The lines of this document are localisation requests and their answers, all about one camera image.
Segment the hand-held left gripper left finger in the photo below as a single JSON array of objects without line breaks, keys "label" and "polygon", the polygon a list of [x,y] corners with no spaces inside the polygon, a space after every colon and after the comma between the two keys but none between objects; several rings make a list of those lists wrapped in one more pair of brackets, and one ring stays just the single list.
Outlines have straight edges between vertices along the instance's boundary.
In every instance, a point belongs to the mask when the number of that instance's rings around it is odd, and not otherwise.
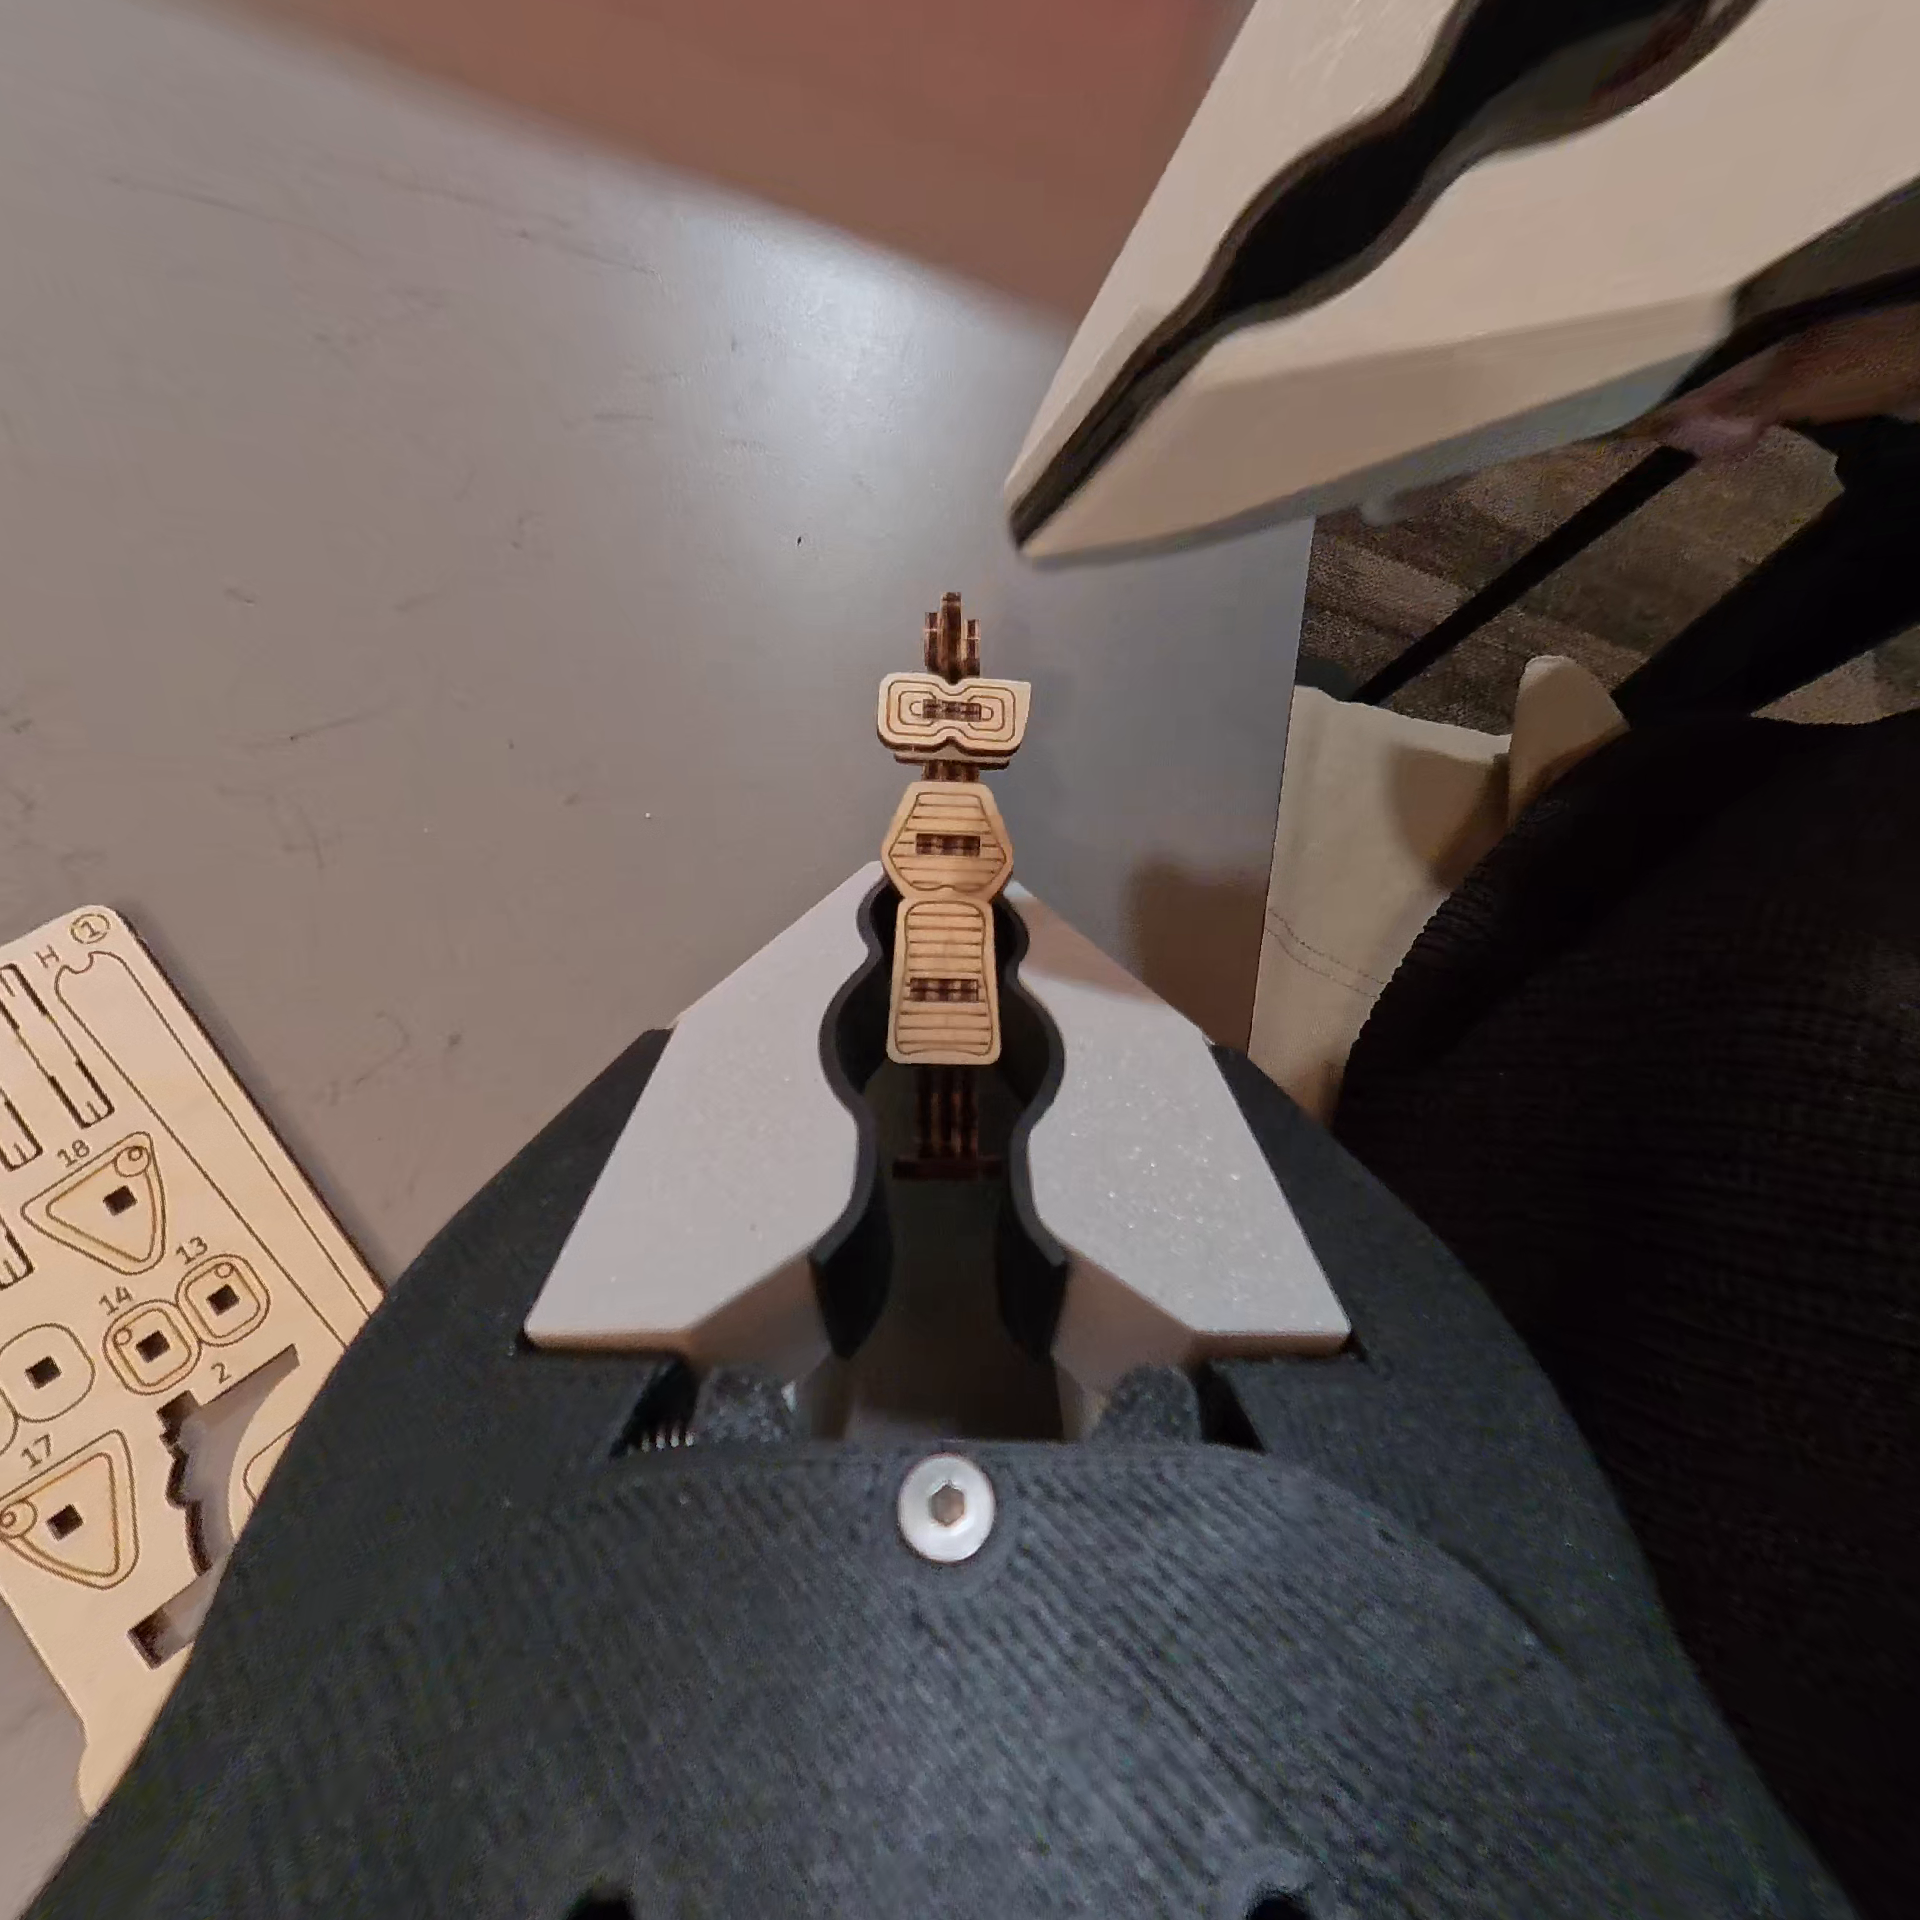
[{"label": "hand-held left gripper left finger", "polygon": [[866,865],[674,1023],[525,1315],[528,1344],[802,1385],[868,1341],[894,1260],[868,1100],[891,903]]}]

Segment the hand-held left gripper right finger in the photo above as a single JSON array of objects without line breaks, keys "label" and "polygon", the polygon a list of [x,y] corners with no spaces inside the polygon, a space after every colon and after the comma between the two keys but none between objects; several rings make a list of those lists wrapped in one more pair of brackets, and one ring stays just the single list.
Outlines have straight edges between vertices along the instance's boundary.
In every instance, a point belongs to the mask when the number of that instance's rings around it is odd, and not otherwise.
[{"label": "hand-held left gripper right finger", "polygon": [[1065,1433],[1143,1366],[1325,1358],[1351,1325],[1203,1030],[1024,885],[1010,989],[1041,1016],[1022,1112],[1034,1239],[1063,1257],[1041,1346]]}]

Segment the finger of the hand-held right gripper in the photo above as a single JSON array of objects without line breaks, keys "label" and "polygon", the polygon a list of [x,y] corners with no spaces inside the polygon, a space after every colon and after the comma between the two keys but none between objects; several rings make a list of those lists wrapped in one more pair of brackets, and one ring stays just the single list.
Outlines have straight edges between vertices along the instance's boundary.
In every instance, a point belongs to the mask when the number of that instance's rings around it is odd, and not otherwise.
[{"label": "finger of the hand-held right gripper", "polygon": [[1748,5],[1253,5],[1005,480],[1012,519],[1298,519],[1443,469],[1434,349],[1337,303],[1468,170],[1665,91]]},{"label": "finger of the hand-held right gripper", "polygon": [[1520,400],[1427,476],[1298,519],[1012,519],[1065,565],[1327,516],[1612,435],[1818,325],[1915,301],[1917,6],[1761,3],[1670,86],[1486,159],[1337,301],[1432,349],[1437,422]]}]

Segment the small wooden puzzle model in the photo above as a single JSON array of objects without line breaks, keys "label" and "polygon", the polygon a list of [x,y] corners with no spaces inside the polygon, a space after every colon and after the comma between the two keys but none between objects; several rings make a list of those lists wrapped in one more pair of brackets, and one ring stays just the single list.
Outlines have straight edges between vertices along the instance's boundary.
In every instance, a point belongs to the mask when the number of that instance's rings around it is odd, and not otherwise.
[{"label": "small wooden puzzle model", "polygon": [[995,906],[1013,843],[987,779],[1020,755],[1032,689],[981,666],[981,624],[948,590],[924,615],[922,666],[876,691],[876,738],[910,780],[880,843],[894,895],[883,1054],[911,1077],[905,1180],[981,1183],[981,1079],[1001,1053]]}]

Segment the beige cloth bag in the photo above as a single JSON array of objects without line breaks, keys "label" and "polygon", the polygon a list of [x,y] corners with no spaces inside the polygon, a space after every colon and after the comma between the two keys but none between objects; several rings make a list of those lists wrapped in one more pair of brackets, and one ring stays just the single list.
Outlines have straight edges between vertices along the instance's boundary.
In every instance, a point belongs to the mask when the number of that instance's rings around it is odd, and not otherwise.
[{"label": "beige cloth bag", "polygon": [[1246,1050],[1310,1118],[1331,1122],[1349,1053],[1437,906],[1624,732],[1564,657],[1523,666],[1506,732],[1293,689]]}]

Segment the person's black sweater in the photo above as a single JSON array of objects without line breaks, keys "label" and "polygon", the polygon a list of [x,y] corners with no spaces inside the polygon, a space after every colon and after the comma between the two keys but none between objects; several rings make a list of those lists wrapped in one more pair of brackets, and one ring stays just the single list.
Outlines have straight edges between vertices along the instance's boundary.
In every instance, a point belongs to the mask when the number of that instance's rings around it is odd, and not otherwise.
[{"label": "person's black sweater", "polygon": [[1915,715],[1582,761],[1405,950],[1333,1134],[1523,1338],[1854,1908],[1915,1916]]}]

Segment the cut-out wooden puzzle sheet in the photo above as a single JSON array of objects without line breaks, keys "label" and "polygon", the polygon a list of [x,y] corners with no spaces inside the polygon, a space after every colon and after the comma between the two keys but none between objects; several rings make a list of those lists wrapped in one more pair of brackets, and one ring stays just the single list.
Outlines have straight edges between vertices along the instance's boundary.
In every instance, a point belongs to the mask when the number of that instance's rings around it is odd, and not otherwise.
[{"label": "cut-out wooden puzzle sheet", "polygon": [[1,960],[4,1610],[98,1813],[382,1284],[131,925]]}]

